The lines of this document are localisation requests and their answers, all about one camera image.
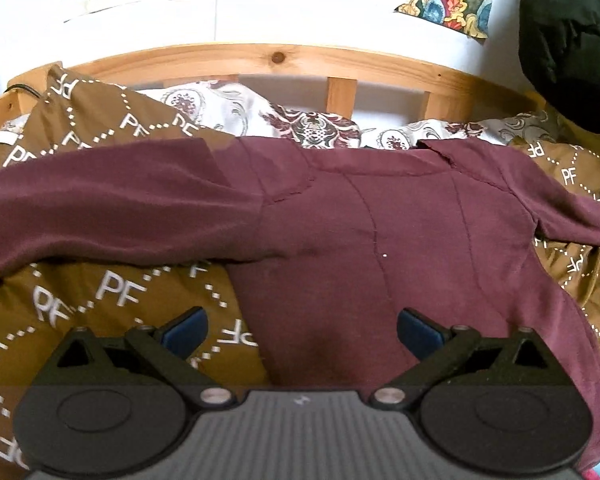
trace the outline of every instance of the wooden bed frame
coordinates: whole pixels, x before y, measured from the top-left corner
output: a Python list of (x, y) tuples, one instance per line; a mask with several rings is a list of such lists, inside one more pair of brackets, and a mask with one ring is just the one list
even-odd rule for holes
[[(52, 64), (10, 80), (39, 92), (46, 89)], [(203, 79), (238, 80), (239, 75), (326, 76), (324, 110), (350, 118), (357, 82), (424, 92), (420, 119), (467, 122), (475, 102), (509, 116), (542, 107), (537, 96), (522, 95), (479, 77), (425, 61), (353, 48), (291, 44), (202, 43), (140, 50), (71, 67), (104, 82), (166, 88)], [(27, 114), (37, 99), (21, 89), (0, 95), (0, 128)]]

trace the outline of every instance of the black bag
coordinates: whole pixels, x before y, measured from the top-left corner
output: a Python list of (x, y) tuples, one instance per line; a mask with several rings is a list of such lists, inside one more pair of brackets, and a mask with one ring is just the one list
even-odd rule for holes
[(549, 104), (600, 134), (600, 0), (521, 0), (518, 54)]

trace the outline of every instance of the metal screw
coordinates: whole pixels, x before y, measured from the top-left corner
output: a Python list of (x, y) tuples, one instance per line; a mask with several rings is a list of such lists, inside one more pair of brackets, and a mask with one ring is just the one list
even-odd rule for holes
[(389, 386), (376, 390), (374, 397), (378, 402), (382, 402), (383, 404), (398, 404), (405, 399), (406, 395), (400, 388)]
[(215, 406), (229, 402), (232, 397), (232, 393), (226, 388), (207, 388), (200, 394), (200, 399), (203, 402)]

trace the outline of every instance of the blue gripper pad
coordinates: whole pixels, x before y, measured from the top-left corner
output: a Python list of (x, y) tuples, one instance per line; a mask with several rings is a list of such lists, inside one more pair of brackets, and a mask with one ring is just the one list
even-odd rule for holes
[(445, 344), (445, 337), (442, 333), (407, 310), (398, 314), (398, 339), (420, 361)]
[(162, 336), (160, 344), (181, 359), (187, 359), (206, 338), (209, 322), (206, 312), (199, 309), (170, 327)]

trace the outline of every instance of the ribbed gray surface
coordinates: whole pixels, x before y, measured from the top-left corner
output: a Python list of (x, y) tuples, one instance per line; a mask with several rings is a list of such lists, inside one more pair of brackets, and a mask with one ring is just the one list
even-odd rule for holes
[[(564, 471), (547, 480), (575, 480)], [(409, 419), (355, 392), (252, 392), (200, 417), (162, 462), (118, 480), (493, 480), (433, 453)], [(28, 480), (56, 480), (33, 473)]]

